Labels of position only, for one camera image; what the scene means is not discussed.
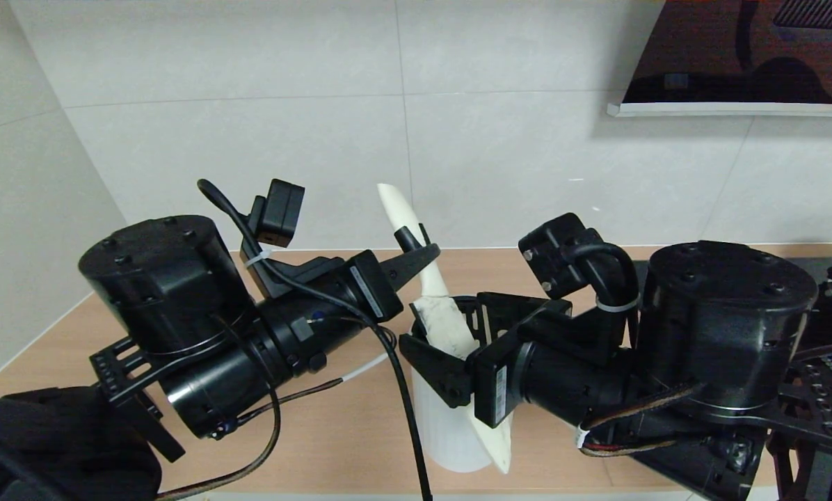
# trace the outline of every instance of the zip tie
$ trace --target zip tie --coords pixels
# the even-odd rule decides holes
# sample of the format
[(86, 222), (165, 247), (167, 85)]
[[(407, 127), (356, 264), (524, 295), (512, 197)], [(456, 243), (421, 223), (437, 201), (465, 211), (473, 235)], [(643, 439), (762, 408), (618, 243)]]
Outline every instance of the zip tie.
[(586, 441), (586, 437), (589, 435), (589, 430), (584, 430), (582, 428), (582, 424), (577, 425), (577, 434), (574, 437), (574, 443), (577, 445), (577, 448), (582, 448), (582, 444)]
[(358, 367), (350, 373), (343, 375), (342, 383), (345, 383), (345, 381), (358, 377), (360, 374), (369, 371), (369, 369), (374, 368), (376, 365), (380, 365), (386, 358), (388, 358), (387, 353), (383, 353), (379, 356), (376, 356), (374, 359), (370, 360), (366, 364), (361, 365), (361, 367)]
[(641, 295), (638, 295), (635, 299), (632, 299), (632, 301), (626, 303), (625, 305), (607, 305), (599, 301), (598, 296), (596, 296), (595, 305), (598, 307), (599, 310), (607, 311), (608, 313), (623, 313), (625, 311), (629, 311), (635, 308), (635, 305), (639, 304), (640, 298)]
[(243, 263), (243, 265), (248, 269), (248, 267), (251, 267), (252, 265), (258, 263), (258, 261), (268, 259), (271, 256), (271, 253), (272, 250), (270, 250), (270, 248), (263, 248), (261, 250), (261, 253), (258, 253), (256, 257), (252, 257), (251, 260), (246, 261), (245, 263)]

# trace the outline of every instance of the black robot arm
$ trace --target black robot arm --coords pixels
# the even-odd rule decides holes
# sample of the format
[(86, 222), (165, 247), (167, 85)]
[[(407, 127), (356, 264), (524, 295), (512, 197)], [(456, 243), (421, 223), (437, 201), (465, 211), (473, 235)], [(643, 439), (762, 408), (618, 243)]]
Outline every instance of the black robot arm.
[[(518, 248), (548, 300), (457, 298), (464, 313), (486, 311), (476, 337), (487, 340), (465, 360), (428, 345), (419, 323), (400, 339), (448, 406), (474, 396), (495, 427), (532, 403), (575, 426), (587, 456), (629, 454), (722, 501), (746, 498), (768, 444), (783, 499), (832, 499), (832, 372), (791, 361), (821, 304), (804, 270), (744, 245), (673, 245), (651, 257), (639, 304), (632, 261), (573, 214)], [(586, 285), (597, 307), (574, 316), (562, 297)], [(791, 448), (803, 451), (795, 478)]]
[[(270, 259), (260, 244), (289, 243), (304, 188), (274, 180), (269, 195), (256, 197), (243, 215), (215, 185), (198, 185), (241, 231), (245, 267), (264, 299), (250, 297), (215, 223), (203, 216), (143, 221), (89, 248), (79, 270), (129, 336), (91, 356), (93, 387), (0, 399), (0, 501), (171, 501), (240, 479), (273, 450), (282, 402), (344, 379), (283, 399), (276, 389), (321, 371), (334, 349), (365, 328), (377, 334), (394, 368), (420, 488), (430, 499), (409, 391), (394, 354), (397, 339), (378, 323), (403, 311), (397, 291), (438, 257), (438, 245), (382, 262), (365, 250), (349, 260), (317, 257), (291, 266)], [(155, 383), (200, 438), (220, 440), (273, 409), (264, 452), (237, 472), (157, 495), (161, 469), (149, 446), (172, 462), (184, 450), (146, 393)], [(267, 405), (248, 410), (265, 396)]]

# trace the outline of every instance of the white plastic piece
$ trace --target white plastic piece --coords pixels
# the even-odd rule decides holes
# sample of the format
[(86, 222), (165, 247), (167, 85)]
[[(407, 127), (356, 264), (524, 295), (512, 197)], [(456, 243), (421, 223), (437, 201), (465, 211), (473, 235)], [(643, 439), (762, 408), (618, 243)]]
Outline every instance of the white plastic piece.
[[(422, 236), (422, 230), (419, 228), (419, 219), (416, 218), (413, 207), (403, 197), (401, 191), (391, 184), (378, 184), (378, 197), (382, 200), (382, 206), (384, 206), (385, 213), (388, 215), (388, 221), (391, 222), (392, 231), (396, 232), (406, 226), (416, 237), (416, 240), (425, 245), (425, 237)], [(423, 296), (441, 298), (450, 295), (436, 262), (422, 269), (422, 272), (419, 273), (419, 281), (422, 283)]]
[[(406, 226), (425, 244), (419, 219), (403, 194), (391, 184), (379, 184), (378, 195), (394, 231)], [(426, 328), (429, 344), (457, 358), (466, 358), (480, 343), (475, 340), (463, 314), (450, 298), (438, 264), (419, 273), (422, 298), (413, 302)], [(511, 465), (511, 416), (495, 429), (474, 418), (474, 407), (450, 409), (416, 371), (413, 371), (413, 406), (422, 446), (439, 466), (452, 472), (474, 472), (496, 464), (501, 472)]]
[(479, 437), (483, 450), (489, 454), (496, 469), (505, 475), (512, 464), (512, 416), (514, 413), (507, 415), (496, 428), (491, 428), (474, 417), (474, 400), (467, 409), (469, 409), (472, 428)]
[(589, 430), (584, 430), (580, 426), (577, 426), (576, 435), (574, 435), (574, 443), (577, 445), (577, 448), (582, 448), (582, 445), (586, 441), (586, 437), (588, 437), (589, 432)]
[(370, 360), (366, 364), (361, 365), (361, 367), (358, 367), (355, 370), (351, 371), (350, 373), (343, 375), (342, 383), (345, 383), (345, 381), (350, 381), (353, 378), (358, 377), (360, 374), (363, 374), (363, 373), (369, 371), (369, 369), (374, 368), (376, 365), (380, 365), (387, 358), (388, 358), (387, 353), (383, 353), (379, 356), (376, 356), (374, 359)]
[(252, 265), (258, 263), (258, 261), (268, 259), (271, 256), (271, 253), (272, 250), (270, 250), (270, 248), (263, 248), (261, 250), (261, 253), (258, 253), (256, 257), (252, 257), (251, 260), (246, 261), (245, 263), (243, 263), (243, 265), (248, 269), (248, 267), (251, 267)]
[(607, 311), (608, 313), (621, 313), (623, 311), (632, 310), (636, 304), (639, 304), (639, 299), (641, 299), (641, 295), (636, 296), (635, 299), (632, 299), (632, 301), (626, 303), (625, 305), (607, 305), (599, 301), (598, 296), (596, 296), (595, 305), (599, 310)]
[(413, 301), (419, 319), (425, 326), (429, 344), (447, 355), (465, 360), (481, 346), (463, 318), (463, 312), (453, 298), (422, 297)]

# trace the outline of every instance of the wire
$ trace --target wire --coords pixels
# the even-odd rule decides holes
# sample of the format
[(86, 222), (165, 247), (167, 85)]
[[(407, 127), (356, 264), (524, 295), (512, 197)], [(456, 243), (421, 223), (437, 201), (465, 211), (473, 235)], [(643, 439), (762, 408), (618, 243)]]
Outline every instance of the wire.
[(60, 484), (41, 475), (29, 466), (24, 457), (0, 438), (0, 464), (21, 482), (44, 495), (48, 501), (76, 501), (77, 498)]
[(697, 391), (701, 390), (703, 386), (705, 386), (703, 383), (680, 384), (679, 386), (674, 386), (669, 390), (664, 390), (659, 393), (649, 395), (648, 397), (644, 397), (644, 399), (639, 399), (626, 405), (616, 406), (612, 410), (603, 413), (603, 415), (590, 415), (581, 422), (580, 429), (590, 431), (593, 428), (606, 424), (606, 422), (611, 422), (616, 419), (629, 418), (637, 413), (645, 413), (671, 406), (674, 403), (679, 402), (681, 399), (685, 399), (685, 397), (692, 396)]
[[(336, 379), (326, 381), (326, 383), (323, 384), (318, 384), (317, 386), (308, 388), (307, 390), (296, 391), (291, 395), (287, 395), (285, 397), (282, 397), (282, 399), (279, 399), (277, 401), (277, 405), (282, 405), (286, 402), (292, 402), (292, 400), (295, 399), (301, 399), (301, 397), (307, 397), (308, 395), (314, 395), (314, 393), (320, 393), (321, 391), (329, 390), (330, 388), (335, 388), (339, 386), (339, 384), (341, 383), (343, 383), (342, 378), (337, 377)], [(270, 403), (266, 405), (260, 406), (257, 409), (253, 409), (250, 412), (244, 413), (244, 415), (241, 415), (237, 418), (237, 426), (247, 424), (247, 422), (252, 421), (254, 418), (257, 418), (257, 416), (260, 416), (264, 412), (273, 409), (273, 406), (274, 402), (272, 400)]]
[(798, 351), (794, 354), (792, 361), (804, 362), (805, 360), (810, 360), (811, 358), (822, 358), (822, 356), (832, 356), (832, 344)]
[[(356, 323), (360, 323), (360, 320), (357, 320), (356, 318), (352, 318), (352, 317), (320, 317), (320, 318), (313, 318), (311, 320), (308, 320), (308, 323), (309, 324), (314, 324), (314, 323), (317, 323), (318, 321), (327, 321), (327, 320), (349, 320), (349, 321), (356, 321)], [(397, 336), (394, 335), (394, 333), (391, 331), (391, 329), (388, 329), (388, 327), (384, 327), (384, 326), (380, 326), (380, 327), (381, 327), (382, 333), (384, 333), (385, 336), (388, 336), (388, 339), (390, 339), (391, 346), (397, 347)], [(307, 397), (308, 395), (314, 395), (314, 393), (320, 393), (321, 391), (329, 390), (330, 388), (335, 388), (335, 387), (339, 386), (339, 384), (345, 383), (345, 381), (350, 381), (353, 378), (355, 378), (355, 376), (358, 376), (362, 373), (365, 373), (367, 370), (375, 367), (375, 365), (378, 365), (378, 363), (384, 361), (385, 358), (387, 358), (387, 353), (383, 353), (382, 355), (377, 356), (377, 358), (372, 359), (371, 361), (367, 362), (366, 364), (361, 365), (361, 367), (359, 367), (359, 368), (353, 370), (352, 372), (350, 372), (348, 374), (345, 374), (341, 377), (337, 377), (336, 379), (330, 379), (329, 381), (326, 381), (326, 383), (318, 384), (317, 386), (313, 386), (311, 388), (308, 388), (307, 390), (296, 391), (295, 393), (293, 393), (291, 395), (281, 397), (280, 398), (280, 405), (285, 404), (286, 402), (292, 402), (292, 400), (295, 400), (295, 399), (301, 399), (301, 397)], [(240, 427), (244, 424), (247, 424), (247, 422), (251, 421), (253, 418), (256, 418), (258, 415), (261, 415), (261, 413), (271, 409), (272, 407), (273, 407), (273, 402), (268, 403), (268, 404), (263, 405), (263, 406), (260, 406), (260, 407), (257, 407), (256, 409), (253, 409), (250, 412), (244, 413), (244, 415), (241, 415), (240, 417), (237, 418), (237, 427)]]
[(629, 445), (613, 444), (585, 444), (580, 452), (590, 457), (617, 457), (629, 456), (640, 452), (648, 452), (657, 448), (673, 447), (690, 443), (703, 444), (709, 440), (708, 435), (669, 435), (666, 437), (652, 437), (645, 440), (630, 443)]
[(214, 488), (219, 488), (232, 482), (237, 482), (239, 479), (249, 475), (251, 472), (254, 472), (254, 470), (257, 470), (260, 466), (262, 466), (264, 461), (267, 460), (267, 457), (269, 457), (273, 452), (273, 448), (277, 447), (277, 440), (280, 440), (280, 400), (277, 399), (277, 391), (273, 388), (269, 388), (269, 395), (271, 396), (271, 402), (273, 403), (273, 433), (271, 434), (270, 440), (267, 441), (266, 447), (264, 447), (264, 450), (261, 451), (261, 454), (258, 454), (258, 457), (256, 457), (255, 460), (247, 464), (247, 466), (236, 470), (236, 472), (209, 479), (209, 481), (198, 482), (186, 487), (163, 492), (158, 495), (156, 501), (176, 501), (177, 499), (189, 498), (191, 495), (212, 491)]
[[(258, 243), (254, 234), (252, 234), (252, 230), (243, 221), (244, 216), (237, 212), (234, 208), (234, 204), (232, 204), (227, 197), (225, 197), (225, 194), (221, 193), (221, 191), (218, 190), (218, 187), (216, 187), (215, 184), (210, 183), (209, 180), (197, 181), (197, 187), (200, 188), (200, 191), (202, 191), (204, 196), (206, 196), (206, 198), (209, 199), (213, 205), (230, 216), (232, 221), (234, 221), (234, 224), (240, 230), (243, 240), (246, 241), (248, 246), (251, 247), (253, 251), (258, 251), (261, 248), (261, 245)], [(391, 347), (391, 344), (388, 342), (388, 339), (385, 338), (385, 334), (382, 333), (380, 326), (376, 323), (376, 321), (369, 317), (368, 314), (360, 310), (357, 305), (350, 304), (347, 301), (343, 301), (342, 299), (311, 288), (308, 285), (305, 285), (305, 283), (298, 282), (298, 280), (292, 278), (291, 276), (287, 276), (286, 273), (279, 270), (279, 268), (274, 266), (270, 260), (260, 260), (255, 266), (263, 266), (280, 282), (296, 289), (296, 291), (305, 293), (317, 299), (321, 299), (321, 301), (326, 301), (331, 305), (336, 305), (339, 308), (349, 311), (376, 334), (376, 337), (378, 337), (378, 340), (382, 343), (382, 348), (384, 348), (385, 352), (388, 354), (388, 360), (391, 362), (391, 367), (394, 368), (394, 377), (397, 379), (397, 387), (401, 393), (403, 411), (406, 414), (407, 426), (410, 431), (410, 442), (413, 442), (413, 456), (416, 460), (416, 473), (419, 476), (419, 490), (422, 492), (423, 501), (430, 501), (432, 497), (431, 488), (429, 486), (429, 473), (428, 470), (426, 470), (425, 456), (422, 453), (422, 442), (419, 441), (419, 430), (416, 427), (416, 416), (413, 411), (413, 402), (410, 400), (410, 390), (407, 388), (407, 381), (406, 377), (403, 375), (401, 362), (397, 358), (397, 355)], [(274, 407), (274, 412), (277, 412), (276, 409), (278, 404), (274, 403), (274, 406), (276, 406)]]
[(626, 297), (621, 298), (622, 304), (629, 304), (630, 301), (636, 301), (636, 305), (626, 312), (626, 324), (630, 336), (630, 346), (635, 349), (639, 336), (639, 276), (636, 273), (635, 263), (632, 258), (620, 247), (613, 244), (608, 244), (606, 241), (595, 242), (594, 244), (584, 244), (575, 248), (564, 248), (562, 256), (569, 263), (576, 263), (576, 260), (581, 257), (590, 257), (592, 254), (608, 254), (617, 260), (620, 269), (623, 271), (623, 285), (626, 288)]
[(643, 442), (630, 444), (587, 443), (585, 440), (589, 437), (591, 431), (594, 428), (598, 428), (598, 426), (617, 419), (629, 418), (637, 413), (651, 412), (671, 406), (681, 399), (685, 399), (685, 397), (692, 396), (696, 391), (701, 390), (703, 386), (705, 386), (703, 383), (684, 383), (679, 386), (674, 386), (669, 390), (644, 397), (644, 399), (639, 399), (626, 405), (615, 406), (602, 415), (590, 414), (577, 425), (577, 431), (579, 433), (577, 436), (578, 450), (586, 456), (593, 457), (629, 456), (629, 454), (655, 450), (655, 448), (670, 447), (682, 443), (683, 440), (680, 441), (680, 438), (676, 436), (649, 438), (649, 440)]

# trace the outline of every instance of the tv screen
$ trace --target tv screen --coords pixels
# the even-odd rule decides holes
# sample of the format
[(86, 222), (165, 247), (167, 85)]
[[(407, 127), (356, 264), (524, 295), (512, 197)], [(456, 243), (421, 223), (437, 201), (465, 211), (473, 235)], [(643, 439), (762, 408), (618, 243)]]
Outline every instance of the tv screen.
[(668, 0), (614, 116), (832, 116), (832, 0)]

